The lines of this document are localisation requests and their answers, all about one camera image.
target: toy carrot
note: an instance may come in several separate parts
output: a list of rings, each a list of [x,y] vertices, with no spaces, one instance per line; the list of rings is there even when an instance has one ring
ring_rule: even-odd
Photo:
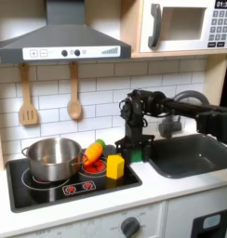
[[[100,159],[104,148],[105,143],[102,139],[97,139],[94,143],[89,145],[85,151],[85,157],[87,159],[84,162],[84,166],[89,166]]]

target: yellow block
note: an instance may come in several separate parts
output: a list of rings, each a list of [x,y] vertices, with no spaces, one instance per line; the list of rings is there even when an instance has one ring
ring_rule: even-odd
[[[107,177],[120,179],[124,176],[125,160],[121,155],[109,155],[107,160]]]

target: stove top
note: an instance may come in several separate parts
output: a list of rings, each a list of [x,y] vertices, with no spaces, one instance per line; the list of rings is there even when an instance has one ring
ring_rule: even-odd
[[[128,165],[122,178],[106,178],[106,158],[110,154],[115,154],[114,146],[106,146],[103,156],[92,167],[82,167],[76,175],[58,182],[35,178],[31,174],[28,159],[8,162],[7,182],[11,210],[24,212],[140,186],[140,179]]]

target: microwave handle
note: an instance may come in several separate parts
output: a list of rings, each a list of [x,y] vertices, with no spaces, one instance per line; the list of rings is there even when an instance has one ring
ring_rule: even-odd
[[[162,12],[159,4],[152,4],[152,16],[154,17],[153,36],[148,38],[148,47],[156,47],[160,38],[162,28]]]

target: range hood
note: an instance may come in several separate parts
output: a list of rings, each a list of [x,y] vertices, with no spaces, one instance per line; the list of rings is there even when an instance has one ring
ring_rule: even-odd
[[[131,46],[85,25],[85,0],[46,0],[47,26],[0,42],[1,63],[128,59]]]

